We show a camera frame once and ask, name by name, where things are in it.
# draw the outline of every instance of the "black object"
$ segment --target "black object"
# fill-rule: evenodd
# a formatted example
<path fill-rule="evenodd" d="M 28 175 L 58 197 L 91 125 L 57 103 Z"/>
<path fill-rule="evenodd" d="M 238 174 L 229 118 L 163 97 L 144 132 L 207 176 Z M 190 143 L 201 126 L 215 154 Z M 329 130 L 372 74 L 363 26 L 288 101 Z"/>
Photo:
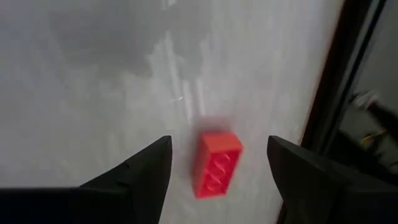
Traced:
<path fill-rule="evenodd" d="M 296 223 L 398 223 L 398 187 L 277 136 L 268 138 L 267 153 Z"/>
<path fill-rule="evenodd" d="M 80 187 L 1 189 L 1 223 L 158 223 L 171 161 L 172 139 L 164 136 Z"/>
<path fill-rule="evenodd" d="M 347 0 L 341 9 L 302 139 L 302 146 L 326 154 L 340 127 L 366 61 L 387 0 Z"/>
<path fill-rule="evenodd" d="M 329 159 L 398 186 L 398 175 L 381 165 L 376 153 L 363 149 L 348 134 L 338 131 L 331 146 L 333 149 L 328 153 Z"/>
<path fill-rule="evenodd" d="M 368 111 L 398 144 L 398 117 L 395 113 L 377 102 L 371 103 Z"/>

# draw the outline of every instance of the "white surface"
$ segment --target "white surface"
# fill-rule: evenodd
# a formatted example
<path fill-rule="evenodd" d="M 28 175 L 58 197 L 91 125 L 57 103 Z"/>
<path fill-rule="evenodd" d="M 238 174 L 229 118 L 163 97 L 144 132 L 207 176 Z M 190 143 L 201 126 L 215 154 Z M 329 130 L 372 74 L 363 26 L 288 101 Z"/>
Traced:
<path fill-rule="evenodd" d="M 342 0 L 170 2 L 2 1 L 2 187 L 80 185 L 170 134 L 161 223 L 275 222 L 267 137 L 299 142 Z M 204 113 L 246 152 L 229 195 L 197 202 Z"/>

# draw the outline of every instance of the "dark edge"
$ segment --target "dark edge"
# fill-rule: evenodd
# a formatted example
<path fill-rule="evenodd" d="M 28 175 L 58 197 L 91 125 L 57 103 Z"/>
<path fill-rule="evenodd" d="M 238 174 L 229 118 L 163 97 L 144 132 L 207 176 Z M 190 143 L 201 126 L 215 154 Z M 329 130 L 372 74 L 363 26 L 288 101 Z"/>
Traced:
<path fill-rule="evenodd" d="M 321 146 L 324 145 L 323 142 L 329 142 L 327 139 L 322 139 L 322 135 L 325 138 L 327 135 L 324 133 L 331 133 L 333 128 L 338 127 L 330 123 L 330 118 L 333 121 L 341 120 L 344 103 L 347 102 L 349 93 L 352 93 L 360 61 L 364 57 L 385 2 L 386 0 L 346 0 L 344 2 L 300 146 L 312 151 L 320 151 Z M 372 3 L 377 4 L 377 8 L 373 15 L 369 15 L 368 11 Z M 371 22 L 368 27 L 365 27 L 365 20 L 369 16 L 372 17 Z M 367 30 L 364 42 L 358 43 L 358 37 L 364 29 Z M 361 46 L 359 54 L 356 56 L 352 70 L 347 73 L 349 61 L 352 60 L 354 49 L 358 45 Z M 286 218 L 287 209 L 283 203 L 277 224 L 284 224 Z"/>

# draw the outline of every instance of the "red lego brick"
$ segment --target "red lego brick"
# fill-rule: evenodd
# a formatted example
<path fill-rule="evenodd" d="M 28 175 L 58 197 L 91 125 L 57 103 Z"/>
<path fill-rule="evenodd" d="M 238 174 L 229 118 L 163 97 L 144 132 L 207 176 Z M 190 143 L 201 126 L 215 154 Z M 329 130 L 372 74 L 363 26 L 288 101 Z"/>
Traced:
<path fill-rule="evenodd" d="M 232 133 L 204 134 L 193 168 L 193 191 L 198 199 L 226 195 L 243 151 Z"/>

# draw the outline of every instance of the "black frame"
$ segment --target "black frame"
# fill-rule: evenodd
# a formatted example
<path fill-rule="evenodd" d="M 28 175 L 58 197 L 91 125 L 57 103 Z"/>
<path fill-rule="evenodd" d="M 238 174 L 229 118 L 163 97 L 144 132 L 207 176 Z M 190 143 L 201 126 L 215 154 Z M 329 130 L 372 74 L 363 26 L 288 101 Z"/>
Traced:
<path fill-rule="evenodd" d="M 386 2 L 344 2 L 300 146 L 320 154 L 329 151 L 358 82 L 362 62 L 373 46 Z M 282 205 L 277 223 L 285 221 L 287 210 Z"/>

